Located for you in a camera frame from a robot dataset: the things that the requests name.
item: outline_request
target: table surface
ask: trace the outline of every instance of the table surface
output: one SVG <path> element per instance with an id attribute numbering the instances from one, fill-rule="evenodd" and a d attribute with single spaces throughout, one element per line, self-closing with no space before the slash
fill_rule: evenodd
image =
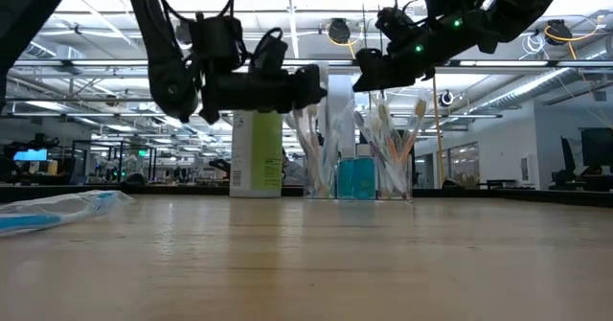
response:
<path id="1" fill-rule="evenodd" d="M 610 320 L 613 211 L 139 195 L 0 239 L 12 320 Z"/>

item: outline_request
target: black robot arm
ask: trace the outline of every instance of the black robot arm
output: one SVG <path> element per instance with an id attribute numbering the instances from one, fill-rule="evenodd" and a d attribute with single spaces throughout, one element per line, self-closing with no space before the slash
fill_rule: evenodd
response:
<path id="1" fill-rule="evenodd" d="M 6 104 L 8 71 L 60 2 L 0 0 L 0 110 Z M 293 75 L 282 69 L 287 46 L 280 36 L 268 34 L 258 52 L 246 52 L 240 21 L 232 13 L 223 15 L 234 7 L 234 0 L 216 17 L 180 17 L 189 26 L 193 41 L 187 58 L 170 23 L 170 12 L 178 13 L 166 0 L 130 2 L 147 50 L 151 97 L 166 114 L 182 122 L 188 122 L 195 111 L 197 92 L 201 92 L 203 103 L 200 115 L 209 123 L 219 119 L 219 110 L 288 112 L 319 103 L 327 95 L 319 85 L 316 65 Z M 247 57 L 252 60 L 249 73 L 234 73 Z"/>
<path id="2" fill-rule="evenodd" d="M 373 91 L 409 86 L 416 78 L 434 76 L 436 66 L 478 46 L 492 54 L 528 29 L 554 0 L 425 0 L 428 17 L 413 22 L 397 6 L 385 8 L 375 23 L 388 38 L 387 55 L 362 49 L 356 59 L 362 76 L 353 90 Z"/>

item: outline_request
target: bottle cap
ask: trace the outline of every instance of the bottle cap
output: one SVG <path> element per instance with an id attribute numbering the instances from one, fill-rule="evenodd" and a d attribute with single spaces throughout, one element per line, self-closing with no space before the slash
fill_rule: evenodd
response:
<path id="1" fill-rule="evenodd" d="M 371 157 L 371 146 L 368 144 L 360 144 L 357 146 L 357 155 L 359 157 Z"/>
<path id="2" fill-rule="evenodd" d="M 354 158 L 355 153 L 353 148 L 342 148 L 341 149 L 341 158 Z"/>

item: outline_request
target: plastic toothbrush packaging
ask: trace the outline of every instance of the plastic toothbrush packaging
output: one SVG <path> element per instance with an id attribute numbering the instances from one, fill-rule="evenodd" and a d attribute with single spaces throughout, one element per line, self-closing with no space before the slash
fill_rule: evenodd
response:
<path id="1" fill-rule="evenodd" d="M 91 191 L 0 206 L 0 236 L 49 229 L 108 214 L 132 202 L 119 191 Z"/>

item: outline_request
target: blue bottle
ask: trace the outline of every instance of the blue bottle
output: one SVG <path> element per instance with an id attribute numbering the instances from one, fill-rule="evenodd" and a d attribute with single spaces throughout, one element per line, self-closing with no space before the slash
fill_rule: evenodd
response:
<path id="1" fill-rule="evenodd" d="M 353 160 L 353 197 L 362 200 L 376 197 L 375 160 L 369 145 L 357 146 L 357 158 Z"/>
<path id="2" fill-rule="evenodd" d="M 340 199 L 352 199 L 353 196 L 353 161 L 355 160 L 353 148 L 341 149 L 341 160 L 338 163 L 336 175 L 337 197 Z"/>

